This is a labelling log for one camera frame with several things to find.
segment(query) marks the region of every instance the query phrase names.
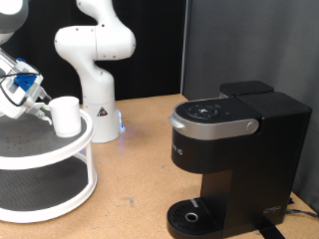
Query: white round stand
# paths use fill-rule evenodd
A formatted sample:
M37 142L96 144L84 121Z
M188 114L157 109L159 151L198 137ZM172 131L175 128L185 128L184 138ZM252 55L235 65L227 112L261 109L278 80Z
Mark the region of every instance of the white round stand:
M83 131L68 139L58 138L52 126L34 116L25 114L20 119L4 121L5 117L0 117L1 132L13 130L7 127L16 127L15 135L1 135L0 220L16 223L49 220L77 208L93 193L98 178L91 145L94 128L89 115L80 112ZM28 125L29 121L33 123L33 129Z

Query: black coffee maker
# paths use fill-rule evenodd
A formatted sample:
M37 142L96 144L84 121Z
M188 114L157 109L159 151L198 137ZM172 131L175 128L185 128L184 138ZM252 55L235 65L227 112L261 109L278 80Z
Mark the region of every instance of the black coffee maker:
M174 108L171 159L200 173L200 197L167 213L173 238L226 238L283 221L311 109L261 82Z

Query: wooden table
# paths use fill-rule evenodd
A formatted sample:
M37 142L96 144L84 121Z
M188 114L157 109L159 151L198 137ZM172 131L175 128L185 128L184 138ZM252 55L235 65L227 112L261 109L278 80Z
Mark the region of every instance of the wooden table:
M108 238L165 239L167 210L198 197L201 175L176 167L170 159L167 117L182 95L117 102L127 128L108 143L94 144L98 185L76 210L46 222L0 223L0 239ZM312 211L296 195L289 208ZM277 226L287 239L318 239L319 220L304 214L285 217ZM262 239L251 232L236 239Z

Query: black wall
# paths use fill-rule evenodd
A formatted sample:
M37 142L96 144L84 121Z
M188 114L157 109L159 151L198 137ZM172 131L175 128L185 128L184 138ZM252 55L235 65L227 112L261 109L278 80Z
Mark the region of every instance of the black wall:
M262 81L313 109L293 191L319 212L319 2L194 0L183 93Z
M116 100L179 93L185 0L114 0L120 20L136 36L129 59L98 62L115 78ZM97 25L82 13L76 0L32 0L29 17L3 48L21 57L44 76L42 86L52 97L82 100L79 77L56 53L54 38L62 27Z

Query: robotic arm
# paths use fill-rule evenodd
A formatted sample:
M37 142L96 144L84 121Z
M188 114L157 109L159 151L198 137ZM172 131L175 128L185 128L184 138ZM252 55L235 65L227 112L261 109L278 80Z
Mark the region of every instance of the robotic arm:
M28 16L28 0L0 0L0 45L25 22ZM22 59L13 59L0 48L0 115L17 119L22 113L45 117L35 102L40 97L45 104L51 98L40 87L43 77Z
M84 110L96 129L93 142L107 142L120 135L121 115L116 109L114 78L95 61L129 58L136 48L136 38L118 18L112 0L77 0L77 6L98 25L60 29L55 47L79 74Z

